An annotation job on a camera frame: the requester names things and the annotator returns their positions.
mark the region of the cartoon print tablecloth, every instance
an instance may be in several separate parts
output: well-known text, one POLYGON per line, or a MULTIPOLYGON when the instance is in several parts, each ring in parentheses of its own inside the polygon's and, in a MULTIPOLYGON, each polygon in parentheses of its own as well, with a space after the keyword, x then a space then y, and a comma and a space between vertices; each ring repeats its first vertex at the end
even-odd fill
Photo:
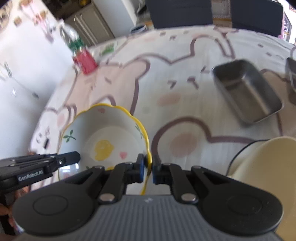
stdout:
MULTIPOLYGON (((251 141, 296 136, 296 106, 288 100, 285 79, 286 58, 296 55, 294 45, 213 25, 154 30, 114 41, 115 52, 91 75, 69 70, 40 117, 31 151, 55 153, 66 125, 99 102, 129 110, 145 126, 152 154, 185 169, 201 165, 225 174, 233 156, 251 141), (241 125, 211 73, 214 66, 235 59, 249 60, 269 81, 285 103, 279 114, 241 125)), ((155 192, 162 191, 148 185, 146 193, 155 192)))

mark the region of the gray cabinet door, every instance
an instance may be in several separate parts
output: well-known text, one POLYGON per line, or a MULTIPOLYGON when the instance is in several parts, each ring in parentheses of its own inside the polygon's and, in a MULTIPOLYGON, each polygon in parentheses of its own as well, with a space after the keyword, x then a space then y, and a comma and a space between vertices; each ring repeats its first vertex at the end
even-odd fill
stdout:
POLYGON ((65 20, 80 35, 87 46, 114 38, 97 8, 91 3, 65 20))

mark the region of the gray ribbed surface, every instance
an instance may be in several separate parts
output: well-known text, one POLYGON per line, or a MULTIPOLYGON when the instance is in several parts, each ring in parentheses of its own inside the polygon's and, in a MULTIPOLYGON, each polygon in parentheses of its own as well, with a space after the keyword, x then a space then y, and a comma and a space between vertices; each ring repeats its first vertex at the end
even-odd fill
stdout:
POLYGON ((73 233, 44 238, 22 234, 16 241, 279 241, 274 233, 237 237, 210 226, 193 205, 172 196, 124 196, 98 209, 92 220, 73 233))

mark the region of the scalloped yellow rim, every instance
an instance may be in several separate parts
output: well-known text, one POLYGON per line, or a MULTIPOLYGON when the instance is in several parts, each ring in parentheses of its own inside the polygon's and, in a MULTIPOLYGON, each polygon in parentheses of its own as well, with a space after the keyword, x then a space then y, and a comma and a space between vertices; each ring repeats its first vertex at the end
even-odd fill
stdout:
POLYGON ((146 132, 146 129, 144 128, 143 124, 134 116, 132 116, 130 114, 130 112, 122 107, 122 106, 119 106, 119 105, 110 105, 110 104, 106 104, 106 103, 98 103, 98 104, 95 104, 95 105, 92 105, 91 107, 89 107, 87 110, 83 110, 81 112, 79 112, 73 119, 73 121, 68 124, 66 126, 66 128, 64 129, 64 131, 61 133, 61 136, 60 136, 60 140, 59 140, 59 149, 58 149, 58 153, 59 153, 59 150, 61 149, 61 145, 62 145, 62 138, 63 138, 63 135, 65 134, 66 130, 69 128, 69 126, 75 121, 75 119, 81 115, 82 113, 86 112, 86 111, 89 111, 91 108, 94 108, 94 107, 97 107, 97 106, 107 106, 107 107, 111 107, 111 108, 116 108, 116 109, 119 109, 121 111, 123 111, 125 114, 127 114, 128 117, 130 117, 133 121, 135 121, 137 123, 137 125, 140 127, 141 131, 142 131, 142 134, 144 136, 144 139, 145 139, 145 143, 146 143, 146 150, 147 150, 147 161, 148 161, 148 172, 147 172, 147 177, 146 177, 146 180, 145 180, 145 183, 144 183, 144 187, 142 188, 142 191, 141 191, 141 195, 144 195, 145 194, 145 191, 146 191, 146 187, 147 187, 147 182, 148 182, 148 179, 149 179, 149 176, 150 176, 150 173, 151 173, 151 167, 152 167, 152 155, 151 155, 151 152, 150 152, 150 145, 149 145, 149 138, 148 138, 148 134, 146 132))

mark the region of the bottle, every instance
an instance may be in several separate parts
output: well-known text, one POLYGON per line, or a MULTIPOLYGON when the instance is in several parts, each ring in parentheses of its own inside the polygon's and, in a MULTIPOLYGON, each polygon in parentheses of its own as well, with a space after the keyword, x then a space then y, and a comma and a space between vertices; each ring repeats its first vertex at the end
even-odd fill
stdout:
POLYGON ((60 35, 72 51, 74 63, 79 66, 84 74, 90 74, 98 67, 76 30, 65 24, 60 28, 60 35))

